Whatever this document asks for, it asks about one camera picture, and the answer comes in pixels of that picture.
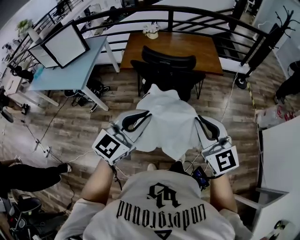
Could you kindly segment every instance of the black pants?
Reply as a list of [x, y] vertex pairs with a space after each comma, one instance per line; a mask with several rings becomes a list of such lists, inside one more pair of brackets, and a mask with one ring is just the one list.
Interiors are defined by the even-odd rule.
[[41, 191], [61, 180], [60, 174], [68, 172], [67, 164], [58, 167], [37, 168], [18, 164], [7, 169], [9, 190], [18, 189], [26, 192]]
[[281, 84], [276, 92], [276, 98], [285, 98], [291, 94], [297, 94], [300, 92], [300, 71], [294, 72], [294, 74]]
[[169, 171], [172, 172], [176, 172], [176, 173], [181, 173], [187, 176], [190, 176], [188, 173], [186, 173], [183, 169], [183, 165], [180, 161], [175, 162], [174, 164], [172, 164], [172, 166], [170, 167]]

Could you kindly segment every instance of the black and white square marker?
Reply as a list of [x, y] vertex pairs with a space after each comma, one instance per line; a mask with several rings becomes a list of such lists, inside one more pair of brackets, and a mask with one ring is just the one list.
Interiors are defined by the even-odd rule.
[[236, 166], [233, 153], [231, 150], [217, 154], [216, 159], [217, 159], [217, 164], [219, 166], [220, 172], [223, 172], [229, 168]]
[[120, 144], [106, 134], [95, 148], [100, 151], [107, 158], [111, 158], [116, 150], [120, 147]]

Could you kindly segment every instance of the shirt sleeve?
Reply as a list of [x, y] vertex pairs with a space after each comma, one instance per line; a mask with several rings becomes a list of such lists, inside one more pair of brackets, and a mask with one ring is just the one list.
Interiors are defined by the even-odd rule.
[[82, 235], [93, 216], [104, 207], [102, 203], [79, 199], [54, 240], [67, 240], [69, 237]]
[[232, 225], [235, 231], [235, 240], [249, 240], [252, 239], [253, 234], [247, 229], [239, 215], [235, 212], [229, 211], [227, 209], [222, 209], [220, 214], [225, 217]]

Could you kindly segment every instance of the potted plant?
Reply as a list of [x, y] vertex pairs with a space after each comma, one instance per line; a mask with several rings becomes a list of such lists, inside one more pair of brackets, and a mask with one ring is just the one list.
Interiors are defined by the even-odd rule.
[[33, 30], [32, 26], [33, 26], [32, 20], [25, 19], [23, 21], [20, 21], [17, 24], [16, 30], [18, 30], [19, 36], [24, 36], [26, 35], [26, 33], [28, 33], [32, 41], [37, 43], [38, 41], [40, 41], [40, 37], [37, 34], [37, 32]]
[[147, 24], [144, 26], [144, 30], [142, 31], [150, 39], [158, 38], [158, 29], [159, 25], [157, 22], [152, 22], [151, 24]]

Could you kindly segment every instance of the light blue table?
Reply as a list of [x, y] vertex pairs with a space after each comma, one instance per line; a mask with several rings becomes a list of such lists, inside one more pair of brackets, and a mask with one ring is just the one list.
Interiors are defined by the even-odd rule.
[[[33, 79], [29, 90], [37, 91], [36, 93], [41, 90], [81, 90], [105, 111], [108, 111], [108, 107], [86, 86], [86, 84], [95, 66], [97, 56], [103, 47], [105, 47], [116, 72], [119, 72], [120, 69], [107, 42], [106, 36], [86, 39], [86, 43], [90, 47], [90, 50], [65, 68], [45, 68], [39, 76]], [[45, 98], [45, 95], [41, 97], [52, 104], [56, 103], [48, 97]]]

